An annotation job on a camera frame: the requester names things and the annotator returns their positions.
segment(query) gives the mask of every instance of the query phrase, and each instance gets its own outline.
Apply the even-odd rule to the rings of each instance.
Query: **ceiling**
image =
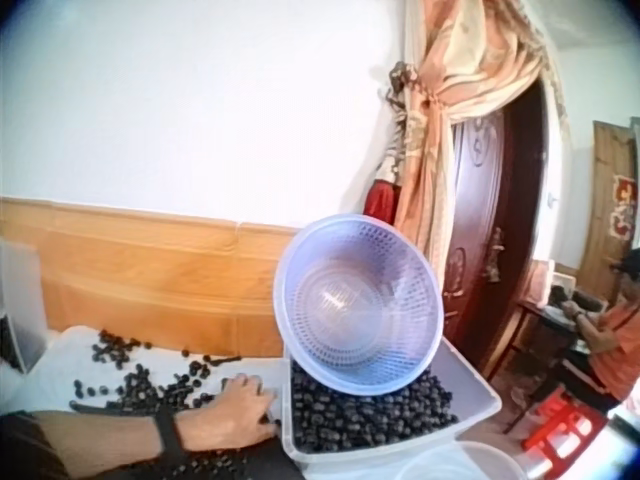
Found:
[[[638,30],[614,0],[529,0],[558,50],[627,43]]]

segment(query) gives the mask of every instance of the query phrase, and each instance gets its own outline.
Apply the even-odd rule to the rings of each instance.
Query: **orange curtain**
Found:
[[[411,22],[418,22],[413,31]],[[451,126],[524,92],[538,77],[545,51],[517,0],[407,0],[407,27],[414,38],[406,43],[421,49],[421,60],[417,68],[396,65],[391,74],[388,99],[402,105],[396,112],[402,131],[379,167],[365,213],[393,218],[425,253],[442,286],[455,209]],[[392,215],[390,199],[397,202]],[[372,205],[377,212],[367,210]]]

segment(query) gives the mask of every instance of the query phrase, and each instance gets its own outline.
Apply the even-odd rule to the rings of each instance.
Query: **purple strainer basket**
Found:
[[[411,383],[442,338],[442,297],[424,255],[364,215],[300,231],[278,264],[273,300],[291,356],[319,382],[353,395]]]

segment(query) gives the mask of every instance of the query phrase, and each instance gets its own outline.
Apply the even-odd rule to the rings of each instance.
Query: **plastic basket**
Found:
[[[319,382],[353,395],[406,386],[442,338],[442,298],[424,255],[363,215],[299,232],[280,260],[273,297],[291,355]]]
[[[286,350],[284,357],[289,359]],[[328,471],[332,465],[339,471],[345,463],[366,465],[378,462],[385,465],[396,460],[404,460],[408,455],[423,452],[425,448],[453,441],[456,436],[502,408],[500,396],[451,346],[449,341],[443,338],[431,362],[431,372],[440,379],[442,386],[452,393],[451,413],[457,415],[458,423],[437,432],[392,445],[340,453],[304,453],[293,443],[291,368],[288,368],[287,372],[282,388],[282,447],[287,455],[302,468],[318,468],[319,472]]]
[[[418,456],[395,480],[527,480],[520,465],[497,448],[451,442]]]

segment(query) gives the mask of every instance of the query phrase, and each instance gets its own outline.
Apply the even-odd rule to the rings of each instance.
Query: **red tassel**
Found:
[[[369,189],[364,214],[393,225],[400,198],[400,187],[384,180],[376,180]]]

